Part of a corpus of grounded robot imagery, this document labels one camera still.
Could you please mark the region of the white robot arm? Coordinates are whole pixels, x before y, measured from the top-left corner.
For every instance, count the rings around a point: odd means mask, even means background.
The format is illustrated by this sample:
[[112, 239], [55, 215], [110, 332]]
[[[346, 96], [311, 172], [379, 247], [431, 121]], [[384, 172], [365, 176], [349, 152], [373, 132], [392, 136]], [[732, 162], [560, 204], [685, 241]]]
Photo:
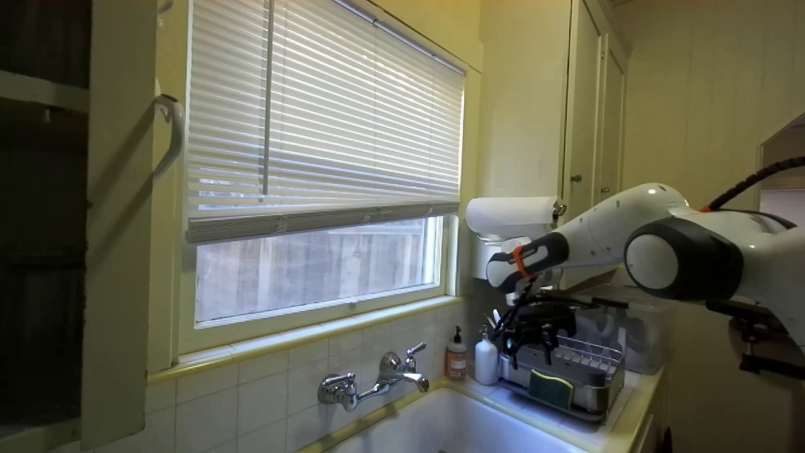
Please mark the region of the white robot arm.
[[805, 351], [805, 229], [756, 213], [702, 213], [667, 185], [624, 190], [575, 220], [485, 264], [488, 286], [512, 293], [546, 270], [624, 264], [661, 301], [748, 301]]

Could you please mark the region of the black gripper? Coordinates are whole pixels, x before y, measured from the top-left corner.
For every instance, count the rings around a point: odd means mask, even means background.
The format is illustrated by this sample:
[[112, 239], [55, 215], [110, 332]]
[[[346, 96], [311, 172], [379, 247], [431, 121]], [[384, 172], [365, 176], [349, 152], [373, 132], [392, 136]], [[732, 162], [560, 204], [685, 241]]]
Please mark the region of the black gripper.
[[492, 325], [492, 341], [505, 355], [515, 355], [526, 346], [551, 355], [560, 336], [575, 336], [575, 311], [568, 301], [549, 294], [510, 294], [507, 311]]

